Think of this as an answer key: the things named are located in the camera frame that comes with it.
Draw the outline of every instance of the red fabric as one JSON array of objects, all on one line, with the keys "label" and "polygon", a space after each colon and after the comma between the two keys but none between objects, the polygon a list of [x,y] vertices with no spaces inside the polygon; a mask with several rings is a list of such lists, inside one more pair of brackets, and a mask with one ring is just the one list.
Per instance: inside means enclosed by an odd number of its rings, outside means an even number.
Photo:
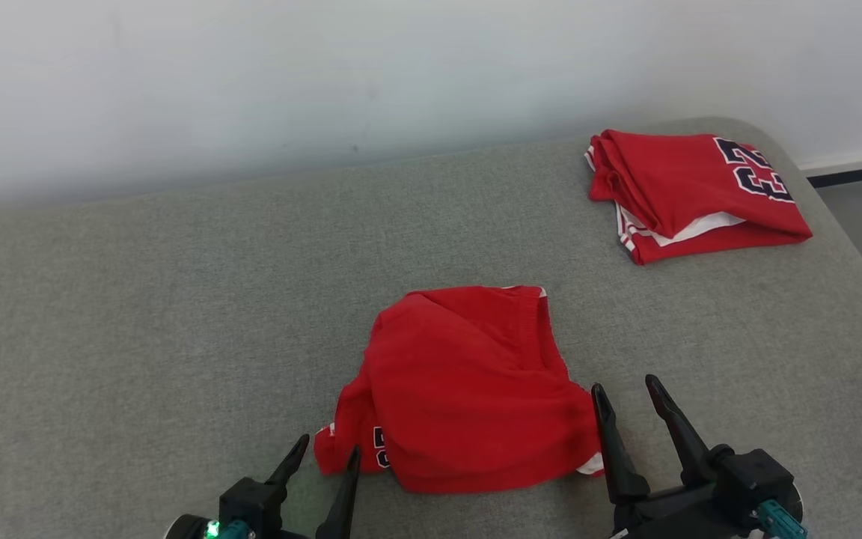
[{"label": "red fabric", "polygon": [[599,451],[594,404],[568,378],[541,293],[415,291],[383,311],[333,432],[315,436],[322,472],[344,470],[355,445],[362,472],[390,463],[416,492],[530,487],[585,464]]},{"label": "red fabric", "polygon": [[[725,150],[738,146],[728,157]],[[615,201],[661,236],[673,238],[695,219],[717,212],[745,220],[663,248],[649,236],[633,235],[632,256],[638,264],[723,249],[799,243],[812,236],[780,175],[749,144],[712,134],[659,136],[606,130],[591,138],[591,147],[592,201]],[[752,171],[745,187],[739,168]],[[764,189],[779,199],[755,192]]]}]

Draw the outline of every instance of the teal connector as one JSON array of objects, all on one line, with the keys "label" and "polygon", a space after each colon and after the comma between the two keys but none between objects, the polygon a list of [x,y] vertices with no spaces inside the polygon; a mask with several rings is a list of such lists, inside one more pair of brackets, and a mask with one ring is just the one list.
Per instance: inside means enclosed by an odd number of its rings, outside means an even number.
[{"label": "teal connector", "polygon": [[208,529],[205,530],[205,536],[202,539],[248,539],[250,531],[247,524],[236,520],[219,532],[218,521],[213,520],[208,523]]},{"label": "teal connector", "polygon": [[760,521],[760,528],[774,539],[807,538],[807,529],[773,499],[760,504],[756,509],[756,518]]}]

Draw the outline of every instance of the white stripe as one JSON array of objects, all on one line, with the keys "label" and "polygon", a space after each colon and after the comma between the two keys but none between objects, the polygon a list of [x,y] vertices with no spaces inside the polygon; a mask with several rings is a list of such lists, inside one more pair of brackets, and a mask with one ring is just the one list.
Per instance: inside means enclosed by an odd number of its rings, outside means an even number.
[{"label": "white stripe", "polygon": [[[517,287],[520,287],[520,286],[522,286],[522,285],[514,285],[514,286],[512,286],[512,287],[501,287],[501,290],[516,289]],[[537,296],[537,297],[547,297],[547,296],[548,296],[548,291],[547,291],[547,290],[544,290],[544,287],[539,287],[539,288],[541,289],[541,294],[538,294],[538,296]]]},{"label": "white stripe", "polygon": [[578,468],[578,471],[581,472],[581,474],[591,475],[603,470],[604,468],[605,458],[600,453],[595,453],[594,457],[591,457],[591,460],[588,460],[587,463],[584,463],[584,465]]},{"label": "white stripe", "polygon": [[594,168],[594,147],[589,146],[587,151],[584,152],[584,160],[587,161],[587,164],[591,167],[591,170],[595,170]]},{"label": "white stripe", "polygon": [[678,243],[691,238],[697,238],[697,236],[714,230],[715,228],[739,225],[744,221],[744,219],[740,219],[739,217],[735,217],[726,212],[712,213],[711,215],[705,215],[704,217],[694,219],[690,225],[685,226],[680,232],[677,232],[673,238],[667,238],[665,236],[661,236],[657,232],[647,229],[640,219],[637,219],[634,214],[630,213],[619,204],[617,207],[618,212],[622,214],[623,218],[626,220],[625,229],[628,235],[640,234],[642,236],[651,236],[651,238],[657,242],[657,245],[662,248],[663,246],[669,246],[671,243]]},{"label": "white stripe", "polygon": [[625,229],[626,223],[625,219],[623,219],[623,212],[625,212],[625,209],[620,207],[620,204],[617,204],[616,202],[614,202],[614,207],[617,209],[617,237],[620,239],[620,243],[622,243],[629,252],[634,252],[634,249],[636,249],[637,246],[634,245],[634,240],[632,237],[627,235],[627,230]]}]

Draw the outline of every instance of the baseboard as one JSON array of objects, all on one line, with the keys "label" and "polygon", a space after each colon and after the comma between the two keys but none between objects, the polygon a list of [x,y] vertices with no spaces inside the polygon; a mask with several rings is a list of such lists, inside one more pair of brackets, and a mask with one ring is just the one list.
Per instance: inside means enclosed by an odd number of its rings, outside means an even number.
[{"label": "baseboard", "polygon": [[814,187],[862,181],[862,153],[829,157],[798,166]]},{"label": "baseboard", "polygon": [[797,166],[800,170],[804,171],[805,177],[818,177],[819,175],[860,171],[862,170],[862,153],[849,153],[845,154],[845,156],[832,156],[810,162],[798,163]]}]

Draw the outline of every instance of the black baseboard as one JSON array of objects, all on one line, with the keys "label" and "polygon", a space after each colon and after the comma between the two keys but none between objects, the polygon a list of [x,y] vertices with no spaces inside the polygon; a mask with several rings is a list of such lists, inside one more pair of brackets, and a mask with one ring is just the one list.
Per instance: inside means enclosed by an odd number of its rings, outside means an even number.
[{"label": "black baseboard", "polygon": [[846,173],[813,175],[808,177],[810,185],[814,187],[829,187],[831,185],[840,185],[841,183],[852,183],[862,181],[862,168],[858,171],[846,171]]}]

